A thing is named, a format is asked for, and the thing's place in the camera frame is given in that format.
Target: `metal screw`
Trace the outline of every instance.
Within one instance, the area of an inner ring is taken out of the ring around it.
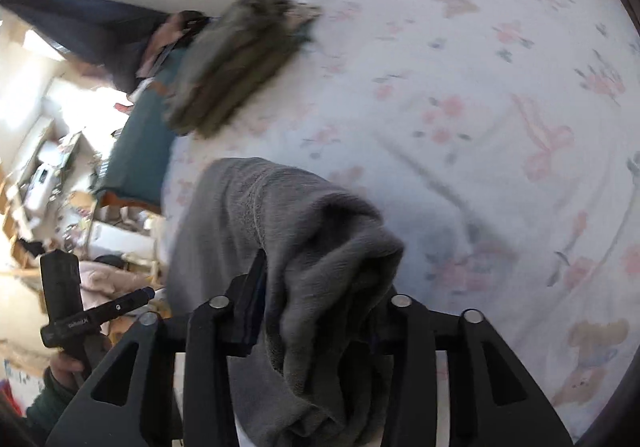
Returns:
[[[406,308],[407,306],[411,306],[412,300],[408,295],[394,295],[391,297],[391,304],[393,306],[398,306],[398,308]]]
[[[218,295],[217,297],[213,297],[213,299],[209,301],[209,306],[216,309],[222,309],[226,308],[229,302],[229,297]]]
[[[143,313],[140,317],[140,324],[142,324],[143,326],[151,326],[151,324],[155,324],[157,320],[158,315],[153,312],[146,312]]]
[[[463,313],[465,320],[470,322],[471,324],[478,324],[484,320],[484,315],[482,315],[478,310],[467,310]]]

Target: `pink ribbon print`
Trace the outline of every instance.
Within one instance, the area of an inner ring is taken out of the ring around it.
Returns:
[[[524,172],[529,181],[538,182],[553,172],[554,154],[574,144],[574,132],[566,125],[549,128],[542,121],[538,104],[532,98],[512,94],[511,100],[518,108],[529,140],[539,149],[524,163]]]

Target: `folded clothing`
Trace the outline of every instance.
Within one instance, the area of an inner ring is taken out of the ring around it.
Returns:
[[[318,8],[289,0],[237,0],[184,57],[166,121],[178,134],[212,136],[229,114],[308,40]]]
[[[402,243],[368,202],[309,172],[222,159],[202,175],[174,248],[175,314],[268,258],[258,345],[229,359],[236,416],[258,447],[351,446],[386,413],[391,365],[355,341],[389,290]]]

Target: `person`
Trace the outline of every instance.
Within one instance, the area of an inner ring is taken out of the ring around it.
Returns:
[[[18,416],[7,399],[0,395],[0,445],[43,446],[75,396],[78,385],[74,375],[82,373],[83,369],[82,362],[64,351],[53,355],[44,372],[45,387],[27,409],[26,417]]]

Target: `floral bedsheet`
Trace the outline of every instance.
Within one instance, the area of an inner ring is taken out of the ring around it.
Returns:
[[[640,343],[640,39],[622,4],[300,1],[323,8],[314,42],[219,135],[176,141],[167,253],[220,157],[347,186],[406,243],[397,288],[482,310],[577,439]]]

